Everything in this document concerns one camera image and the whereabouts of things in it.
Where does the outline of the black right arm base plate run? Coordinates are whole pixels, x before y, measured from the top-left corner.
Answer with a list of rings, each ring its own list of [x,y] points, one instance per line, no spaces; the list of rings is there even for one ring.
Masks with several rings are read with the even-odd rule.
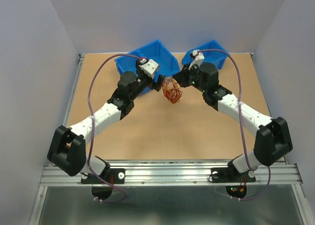
[[[208,181],[211,183],[241,183],[246,180],[248,183],[256,182],[256,177],[251,177],[249,172],[239,173],[236,169],[229,167],[215,167],[210,169]]]

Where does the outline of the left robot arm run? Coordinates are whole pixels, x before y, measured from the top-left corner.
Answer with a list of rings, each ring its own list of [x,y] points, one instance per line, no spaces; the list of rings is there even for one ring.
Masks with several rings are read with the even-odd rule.
[[[55,130],[47,154],[48,161],[69,176],[89,173],[98,182],[106,182],[109,179],[109,164],[97,156],[89,156],[86,145],[93,143],[92,137],[124,118],[134,107],[134,100],[146,88],[159,91],[164,79],[163,75],[154,80],[145,73],[137,76],[132,71],[124,72],[117,89],[99,110],[79,123]]]

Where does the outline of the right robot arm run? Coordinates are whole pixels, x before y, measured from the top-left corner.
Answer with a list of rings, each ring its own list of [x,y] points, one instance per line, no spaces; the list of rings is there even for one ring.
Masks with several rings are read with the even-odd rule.
[[[286,120],[264,115],[241,102],[229,89],[219,84],[219,72],[211,63],[189,67],[173,75],[180,87],[193,86],[202,92],[204,101],[247,129],[255,136],[253,150],[233,159],[226,169],[227,177],[237,181],[244,172],[260,165],[271,166],[292,151],[293,145]]]

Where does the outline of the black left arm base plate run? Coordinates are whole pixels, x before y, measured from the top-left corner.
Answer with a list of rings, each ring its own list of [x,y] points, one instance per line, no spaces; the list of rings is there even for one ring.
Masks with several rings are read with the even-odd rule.
[[[108,183],[118,185],[125,183],[125,175],[126,170],[124,168],[111,168],[105,169],[99,177]],[[83,185],[102,184],[102,182],[91,173],[81,175],[80,182]]]

